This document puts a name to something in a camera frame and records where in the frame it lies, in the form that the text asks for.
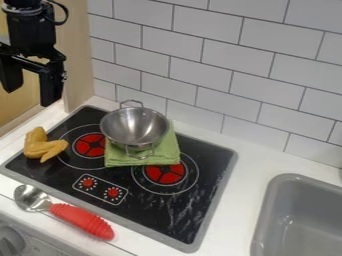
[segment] stove control panel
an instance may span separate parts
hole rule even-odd
[[[128,194],[126,188],[90,174],[82,175],[72,187],[77,191],[113,205],[121,204]]]

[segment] green towel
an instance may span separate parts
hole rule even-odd
[[[135,152],[138,156],[144,156],[151,150]],[[170,129],[164,139],[155,148],[155,155],[144,160],[138,160],[126,155],[125,150],[118,149],[111,142],[106,142],[105,166],[133,166],[133,165],[172,165],[180,163],[180,150],[170,121]]]

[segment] black stovetop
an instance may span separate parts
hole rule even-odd
[[[137,223],[128,226],[177,249],[197,249],[189,248],[200,244],[195,241],[227,183],[234,152],[177,135],[179,165],[105,168],[105,138],[99,130],[105,114],[82,108],[48,134],[49,140],[69,142],[65,152],[44,164],[19,154],[6,169],[96,206],[100,215],[108,211],[114,222],[121,216]]]

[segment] white countertop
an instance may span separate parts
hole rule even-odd
[[[91,98],[86,104],[107,110],[118,107],[116,103],[98,97]],[[66,116],[62,102],[58,102],[1,138],[0,164],[22,149],[26,132],[36,126],[50,129]],[[200,249],[191,255],[248,256],[267,184],[279,174],[299,173],[337,186],[342,185],[337,168],[184,123],[175,121],[174,125],[179,133],[230,148],[239,156],[204,241]],[[0,184],[0,194],[13,198],[13,191],[20,183],[0,175]],[[52,199],[53,202],[60,202],[57,198]],[[102,242],[54,220],[48,214],[23,212],[9,199],[1,197],[0,205],[0,211],[16,216],[22,222],[44,230],[68,244],[82,248],[90,255],[131,255],[127,252],[138,256],[187,255],[112,222],[110,224],[115,230],[116,237],[111,242]]]

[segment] spoon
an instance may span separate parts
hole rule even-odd
[[[103,219],[84,209],[67,204],[53,204],[50,197],[42,190],[30,185],[21,185],[14,191],[17,205],[27,212],[49,211],[57,218],[101,238],[112,240],[114,232]]]

